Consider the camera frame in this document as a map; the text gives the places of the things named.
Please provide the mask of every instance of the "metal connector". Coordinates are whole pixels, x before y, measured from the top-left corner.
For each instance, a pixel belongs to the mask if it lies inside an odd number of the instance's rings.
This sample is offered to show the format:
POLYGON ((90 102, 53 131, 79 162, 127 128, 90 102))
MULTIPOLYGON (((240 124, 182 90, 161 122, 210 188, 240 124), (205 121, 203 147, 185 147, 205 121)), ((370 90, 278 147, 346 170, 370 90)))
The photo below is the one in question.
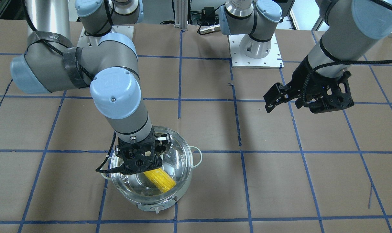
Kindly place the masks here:
POLYGON ((215 31, 220 31, 220 30, 221 30, 221 25, 212 25, 212 26, 209 26, 207 28, 201 29, 200 30, 200 35, 212 33, 212 32, 215 32, 215 31))

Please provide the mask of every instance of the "yellow corn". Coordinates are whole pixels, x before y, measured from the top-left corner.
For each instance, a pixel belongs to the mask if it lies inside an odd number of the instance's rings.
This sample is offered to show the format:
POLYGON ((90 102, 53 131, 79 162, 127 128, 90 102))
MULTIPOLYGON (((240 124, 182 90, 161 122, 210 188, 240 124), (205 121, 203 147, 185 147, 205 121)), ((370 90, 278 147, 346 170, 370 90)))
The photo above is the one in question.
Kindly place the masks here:
POLYGON ((144 175, 160 189, 162 192, 171 190, 176 182, 163 169, 157 168, 144 172, 144 175))

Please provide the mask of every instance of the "silver pot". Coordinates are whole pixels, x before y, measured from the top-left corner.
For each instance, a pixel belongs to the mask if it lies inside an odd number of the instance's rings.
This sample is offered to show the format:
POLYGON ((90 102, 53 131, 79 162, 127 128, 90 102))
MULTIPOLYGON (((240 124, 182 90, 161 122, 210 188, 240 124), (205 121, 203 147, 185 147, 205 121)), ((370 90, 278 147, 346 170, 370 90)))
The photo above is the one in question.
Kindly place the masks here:
MULTIPOLYGON (((114 173, 111 174, 111 180, 119 192, 139 209, 159 213, 160 210, 173 206, 184 195, 190 185, 192 169, 200 164, 202 154, 200 162, 193 166, 190 146, 180 134, 166 127, 153 128, 156 134, 170 134, 172 137, 169 152, 162 155, 162 169, 174 179, 176 186, 163 193, 144 173, 133 175, 114 173)), ((122 163, 123 160, 113 154, 110 167, 115 168, 122 163)))

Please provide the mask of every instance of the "white mounting plate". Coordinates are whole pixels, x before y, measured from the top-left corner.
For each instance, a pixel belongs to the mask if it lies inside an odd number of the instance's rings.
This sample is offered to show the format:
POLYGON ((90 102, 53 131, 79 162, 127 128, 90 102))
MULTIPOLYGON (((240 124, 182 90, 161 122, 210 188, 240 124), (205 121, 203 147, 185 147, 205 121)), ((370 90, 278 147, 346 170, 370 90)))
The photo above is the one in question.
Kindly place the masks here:
POLYGON ((233 68, 279 69, 284 67, 275 34, 271 38, 271 49, 268 56, 262 59, 248 57, 240 50, 239 44, 243 37, 244 35, 229 36, 229 48, 233 68))
MULTIPOLYGON (((77 47, 86 48, 89 46, 98 46, 98 41, 101 39, 101 37, 94 37, 90 41, 90 38, 84 35, 84 31, 84 28, 82 28, 77 47)), ((112 31, 124 34, 133 40, 134 26, 113 26, 112 31)))

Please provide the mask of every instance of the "light blue joint cap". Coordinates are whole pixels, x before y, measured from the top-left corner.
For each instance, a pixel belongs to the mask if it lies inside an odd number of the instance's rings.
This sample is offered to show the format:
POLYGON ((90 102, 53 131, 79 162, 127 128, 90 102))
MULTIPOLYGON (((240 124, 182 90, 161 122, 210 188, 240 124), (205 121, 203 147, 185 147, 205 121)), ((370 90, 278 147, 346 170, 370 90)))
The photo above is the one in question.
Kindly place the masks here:
POLYGON ((140 12, 138 14, 138 19, 137 23, 143 22, 143 17, 144 17, 144 10, 143 10, 143 0, 139 0, 138 5, 140 6, 140 12))
POLYGON ((219 24, 221 25, 221 32, 224 35, 230 35, 229 24, 227 22, 224 6, 219 8, 219 24))
POLYGON ((370 0, 353 0, 353 19, 359 30, 369 38, 382 39, 392 32, 392 11, 370 0))
POLYGON ((11 75, 17 87, 26 94, 50 93, 35 77, 24 55, 12 59, 11 75))
POLYGON ((136 47, 134 46, 133 41, 128 38, 128 36, 118 33, 118 32, 114 32, 114 33, 108 33, 105 36, 101 37, 100 41, 98 42, 98 46, 100 46, 101 43, 103 43, 104 41, 116 41, 119 43, 124 44, 125 46, 129 47, 134 54, 136 55, 137 59, 137 52, 136 52, 136 47))
POLYGON ((104 0, 76 0, 75 9, 79 17, 87 17, 96 12, 104 0))
POLYGON ((140 105, 140 85, 130 71, 111 67, 100 71, 91 82, 90 93, 97 109, 111 119, 124 119, 140 105))
POLYGON ((258 0, 256 8, 261 15, 274 23, 278 23, 281 20, 282 9, 273 0, 258 0))

